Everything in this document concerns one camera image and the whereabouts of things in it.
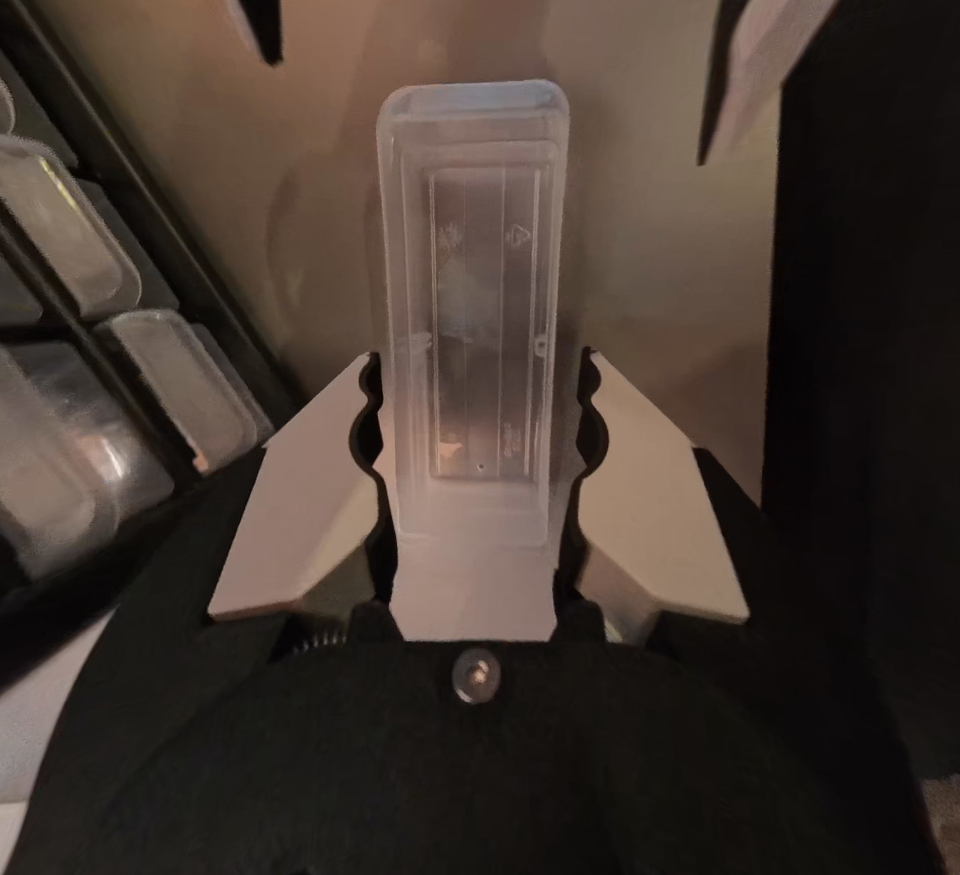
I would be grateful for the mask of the rows of clear cabinet drawers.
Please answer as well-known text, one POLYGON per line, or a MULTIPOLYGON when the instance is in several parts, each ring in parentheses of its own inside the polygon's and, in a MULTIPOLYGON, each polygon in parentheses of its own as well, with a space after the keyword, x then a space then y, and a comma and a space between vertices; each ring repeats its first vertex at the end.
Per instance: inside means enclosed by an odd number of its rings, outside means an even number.
POLYGON ((274 425, 2 58, 2 590, 67 571, 274 425))

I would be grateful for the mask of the black drawer cabinet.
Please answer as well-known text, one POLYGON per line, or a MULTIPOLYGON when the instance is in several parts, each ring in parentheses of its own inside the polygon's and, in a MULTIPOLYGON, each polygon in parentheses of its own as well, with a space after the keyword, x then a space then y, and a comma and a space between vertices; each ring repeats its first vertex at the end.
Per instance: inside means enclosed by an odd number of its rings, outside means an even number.
MULTIPOLYGON (((78 156, 82 181, 101 186, 135 240, 172 289, 186 317, 209 329, 241 380, 276 427, 306 397, 272 354, 196 233, 166 196, 120 122, 36 0, 1 0, 2 53, 39 108, 78 156)), ((51 266, 2 208, 2 256, 42 307, 37 324, 2 328, 2 343, 70 343, 138 428, 174 480, 172 497, 118 529, 108 545, 74 568, 30 581, 2 535, 2 690, 102 617, 142 572, 177 521, 241 462, 202 476, 184 439, 166 420, 125 355, 78 315, 51 266)))

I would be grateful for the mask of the clear plastic drawer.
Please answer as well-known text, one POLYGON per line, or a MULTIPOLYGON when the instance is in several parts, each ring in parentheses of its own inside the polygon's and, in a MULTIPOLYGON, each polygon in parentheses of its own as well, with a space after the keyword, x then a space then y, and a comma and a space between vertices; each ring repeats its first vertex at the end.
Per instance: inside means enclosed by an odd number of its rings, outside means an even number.
POLYGON ((381 413, 416 641, 546 641, 570 106, 552 81, 398 89, 376 123, 381 413))

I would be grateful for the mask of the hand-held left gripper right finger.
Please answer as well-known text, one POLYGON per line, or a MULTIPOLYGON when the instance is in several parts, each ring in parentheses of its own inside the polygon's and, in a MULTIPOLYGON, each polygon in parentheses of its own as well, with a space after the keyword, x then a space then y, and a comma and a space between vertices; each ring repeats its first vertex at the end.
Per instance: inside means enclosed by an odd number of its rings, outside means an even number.
POLYGON ((606 357, 589 405, 606 433, 581 482, 576 590, 615 641, 645 641, 666 613, 742 626, 750 608, 690 438, 606 357))

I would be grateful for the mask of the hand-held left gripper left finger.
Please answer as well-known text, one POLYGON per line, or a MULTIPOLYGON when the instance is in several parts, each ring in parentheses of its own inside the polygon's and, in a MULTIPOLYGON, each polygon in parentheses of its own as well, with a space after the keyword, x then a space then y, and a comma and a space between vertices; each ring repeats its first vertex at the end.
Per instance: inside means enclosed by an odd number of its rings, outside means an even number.
POLYGON ((378 460, 377 353, 362 353, 266 443, 207 613, 346 624, 392 590, 392 522, 378 460))

